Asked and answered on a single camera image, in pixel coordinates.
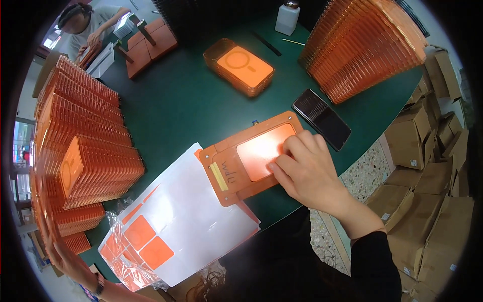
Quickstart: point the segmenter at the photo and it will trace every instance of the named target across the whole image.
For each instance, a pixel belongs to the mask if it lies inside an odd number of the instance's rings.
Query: black sleeve
[[[386,233],[372,232],[355,242],[351,276],[369,301],[401,301],[401,278]]]

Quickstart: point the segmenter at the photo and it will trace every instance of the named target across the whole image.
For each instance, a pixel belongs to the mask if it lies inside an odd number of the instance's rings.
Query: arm
[[[64,274],[72,280],[87,288],[91,292],[96,292],[97,278],[85,262],[74,254],[62,240],[57,226],[50,217],[45,217],[43,213],[39,215],[39,229],[45,241],[45,249],[50,261]],[[156,302],[153,299],[142,296],[127,288],[105,281],[104,290],[99,296],[106,302]]]
[[[114,24],[117,23],[117,21],[119,20],[120,17],[124,16],[125,14],[127,13],[130,13],[131,10],[127,7],[121,7],[117,13],[112,16],[112,18],[110,18],[109,20],[107,20],[104,24],[102,24],[100,27],[99,27],[99,30],[101,32],[104,32],[106,31],[109,27],[113,26]]]
[[[117,11],[116,14],[114,14],[112,16],[109,15],[108,17],[110,17],[110,19],[107,20],[106,22],[104,22],[104,24],[99,26],[99,28],[96,31],[94,31],[93,33],[91,33],[89,35],[89,37],[87,38],[87,45],[93,47],[94,45],[99,43],[100,35],[103,32],[105,32],[106,30],[108,30],[111,26],[115,25],[120,17],[124,16],[125,14],[127,14],[129,12],[131,12],[131,10],[129,8],[121,7],[121,8],[119,8],[119,10]]]
[[[374,231],[386,232],[381,219],[352,197],[337,178],[327,144],[320,134],[312,135],[304,130],[287,138],[284,153],[270,168],[290,197],[334,216],[352,244]]]
[[[401,301],[384,224],[337,178],[324,138],[304,130],[286,139],[284,153],[270,164],[275,178],[292,198],[341,222],[352,243],[351,276],[361,291],[374,301]]]

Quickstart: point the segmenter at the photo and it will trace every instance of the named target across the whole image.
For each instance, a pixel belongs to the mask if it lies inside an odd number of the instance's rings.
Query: wall
[[[20,99],[18,100],[17,117],[34,120],[33,113],[35,111],[35,105],[37,99],[32,97],[32,92],[35,87],[35,82],[42,68],[43,60],[35,58],[30,68],[28,69],[27,77],[20,93]]]

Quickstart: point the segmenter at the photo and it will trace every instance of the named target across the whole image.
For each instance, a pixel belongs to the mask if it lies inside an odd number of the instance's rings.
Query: phone screen
[[[292,108],[336,150],[340,151],[351,134],[351,129],[311,89],[305,90]]]

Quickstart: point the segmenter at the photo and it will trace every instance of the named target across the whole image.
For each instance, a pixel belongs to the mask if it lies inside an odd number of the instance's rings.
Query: wristwatch
[[[98,297],[101,295],[102,291],[104,290],[105,279],[100,273],[96,273],[96,278],[97,278],[97,288],[94,294]]]

